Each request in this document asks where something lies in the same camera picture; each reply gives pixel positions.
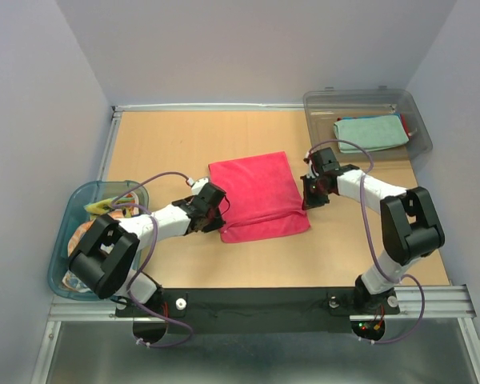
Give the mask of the mint green towel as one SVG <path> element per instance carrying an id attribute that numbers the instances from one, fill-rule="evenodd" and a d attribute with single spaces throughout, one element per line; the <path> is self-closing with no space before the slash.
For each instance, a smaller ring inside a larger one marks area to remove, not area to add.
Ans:
<path id="1" fill-rule="evenodd" d="M 336 139 L 341 140 L 338 148 L 344 154 L 360 153 L 347 142 L 374 152 L 404 146 L 409 141 L 399 117 L 392 114 L 341 120 L 334 123 L 333 130 Z"/>

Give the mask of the red blue cat towel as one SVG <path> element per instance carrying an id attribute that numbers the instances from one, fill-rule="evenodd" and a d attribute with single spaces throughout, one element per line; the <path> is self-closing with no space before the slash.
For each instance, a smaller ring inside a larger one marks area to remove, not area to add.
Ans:
<path id="1" fill-rule="evenodd" d="M 415 135 L 415 132 L 410 129 L 410 126 L 407 124 L 405 117 L 402 114 L 398 114 L 398 113 L 393 113 L 393 116 L 399 117 L 402 124 L 402 128 L 404 129 L 407 137 L 412 138 Z M 339 117 L 339 118 L 336 118 L 336 121 L 340 122 L 341 120 L 346 120 L 346 119 L 358 119 L 358 117 Z"/>

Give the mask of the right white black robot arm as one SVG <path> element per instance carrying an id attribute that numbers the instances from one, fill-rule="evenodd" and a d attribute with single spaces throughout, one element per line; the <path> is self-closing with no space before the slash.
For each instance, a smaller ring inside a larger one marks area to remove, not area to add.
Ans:
<path id="1" fill-rule="evenodd" d="M 301 176 L 302 208 L 330 202 L 336 194 L 360 204 L 373 265 L 355 281 L 351 305 L 356 311 L 377 307 L 417 261 L 441 248 L 445 234 L 427 189 L 406 189 L 368 175 L 366 170 L 340 165 L 331 148 L 308 151 L 308 171 Z"/>

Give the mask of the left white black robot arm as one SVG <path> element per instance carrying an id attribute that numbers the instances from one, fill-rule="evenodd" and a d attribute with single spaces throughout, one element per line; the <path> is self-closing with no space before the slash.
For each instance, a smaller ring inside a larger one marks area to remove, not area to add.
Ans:
<path id="1" fill-rule="evenodd" d="M 191 196 L 152 214 L 132 218 L 101 215 L 73 248 L 69 271 L 100 299 L 134 299 L 143 314 L 156 314 L 162 305 L 159 285 L 133 268 L 136 254 L 168 238 L 222 228 L 225 222 L 219 206 L 225 197 L 222 188 L 204 178 L 194 184 Z"/>

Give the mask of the pink towel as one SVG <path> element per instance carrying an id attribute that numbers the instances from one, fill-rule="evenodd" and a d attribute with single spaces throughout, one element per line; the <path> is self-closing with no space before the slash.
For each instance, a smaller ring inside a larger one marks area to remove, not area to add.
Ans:
<path id="1" fill-rule="evenodd" d="M 220 205 L 222 242 L 254 242 L 310 228 L 302 198 L 283 151 L 213 162 L 210 181 L 226 192 Z"/>

